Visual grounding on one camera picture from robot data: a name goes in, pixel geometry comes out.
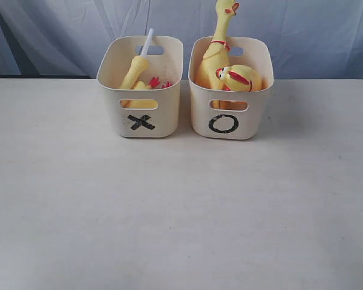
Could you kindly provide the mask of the headless yellow chicken body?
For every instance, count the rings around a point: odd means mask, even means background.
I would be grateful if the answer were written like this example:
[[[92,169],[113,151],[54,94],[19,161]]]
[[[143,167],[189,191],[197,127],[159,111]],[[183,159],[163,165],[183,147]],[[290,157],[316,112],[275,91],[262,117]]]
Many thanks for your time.
[[[141,80],[137,81],[131,89],[151,90],[151,89],[156,89],[159,85],[160,85],[159,78],[153,77],[148,84],[144,83]],[[152,109],[157,107],[157,102],[152,99],[148,100],[124,99],[120,102],[120,104],[123,108],[130,108],[130,109]]]

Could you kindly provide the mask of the detached chicken head neck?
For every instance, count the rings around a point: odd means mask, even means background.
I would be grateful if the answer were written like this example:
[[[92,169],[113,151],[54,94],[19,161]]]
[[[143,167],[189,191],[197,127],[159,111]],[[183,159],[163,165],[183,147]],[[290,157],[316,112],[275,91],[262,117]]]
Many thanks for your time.
[[[149,67],[149,61],[147,59],[149,46],[152,42],[152,37],[154,34],[154,29],[150,28],[148,35],[145,40],[145,44],[142,48],[141,54],[135,56],[130,64],[130,68],[125,75],[122,84],[120,85],[119,89],[131,89],[134,84],[139,81],[138,78],[140,77],[141,73],[143,73]]]

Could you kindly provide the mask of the white backdrop curtain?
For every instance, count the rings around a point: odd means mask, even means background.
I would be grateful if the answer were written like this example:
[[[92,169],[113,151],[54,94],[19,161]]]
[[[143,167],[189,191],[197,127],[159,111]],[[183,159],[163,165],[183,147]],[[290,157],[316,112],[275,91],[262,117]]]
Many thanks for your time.
[[[214,1],[0,1],[0,76],[95,77],[110,43],[211,36]],[[278,79],[363,79],[363,1],[241,1],[227,31],[269,48]]]

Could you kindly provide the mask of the yellow rubber chicken top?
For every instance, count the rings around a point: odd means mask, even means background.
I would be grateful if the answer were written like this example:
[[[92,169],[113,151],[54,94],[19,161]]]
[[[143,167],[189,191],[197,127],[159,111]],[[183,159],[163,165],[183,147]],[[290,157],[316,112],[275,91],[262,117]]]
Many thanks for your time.
[[[246,65],[232,65],[218,68],[215,75],[223,83],[223,90],[254,92],[263,88],[260,74]]]

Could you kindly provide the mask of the cream bin marked O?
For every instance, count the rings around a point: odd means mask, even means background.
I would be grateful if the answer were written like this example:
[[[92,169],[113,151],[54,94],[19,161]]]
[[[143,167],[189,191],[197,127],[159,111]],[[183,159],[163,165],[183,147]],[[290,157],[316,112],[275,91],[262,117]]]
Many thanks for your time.
[[[194,83],[201,59],[212,37],[202,37],[193,46],[189,64],[191,92],[191,123],[196,133],[208,138],[246,140],[258,131],[274,84],[274,73],[267,45],[249,37],[228,37],[232,48],[243,54],[230,56],[231,64],[247,65],[262,78],[262,90],[257,92],[219,91]]]

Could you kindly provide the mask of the yellow rubber chicken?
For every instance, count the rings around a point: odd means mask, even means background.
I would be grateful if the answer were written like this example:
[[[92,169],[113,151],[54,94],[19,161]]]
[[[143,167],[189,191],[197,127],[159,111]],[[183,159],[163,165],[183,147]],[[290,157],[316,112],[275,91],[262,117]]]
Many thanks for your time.
[[[227,28],[239,6],[240,4],[234,0],[216,2],[217,25],[195,75],[195,83],[198,86],[213,90],[224,88],[224,83],[216,76],[216,71],[230,65],[228,53],[231,48],[226,40]]]
[[[246,65],[232,65],[218,68],[215,75],[223,83],[223,90],[254,92],[263,88],[260,74]]]

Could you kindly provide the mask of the cream bin marked X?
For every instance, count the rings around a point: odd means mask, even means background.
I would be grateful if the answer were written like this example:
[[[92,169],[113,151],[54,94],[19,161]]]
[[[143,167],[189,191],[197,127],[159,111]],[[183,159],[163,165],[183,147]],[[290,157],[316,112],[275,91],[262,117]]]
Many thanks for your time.
[[[137,77],[151,89],[121,89],[138,47],[146,36],[116,39],[100,64],[97,81],[115,132],[127,138],[162,138],[178,126],[183,44],[170,36],[153,36],[152,47],[162,54],[149,54],[148,68]]]

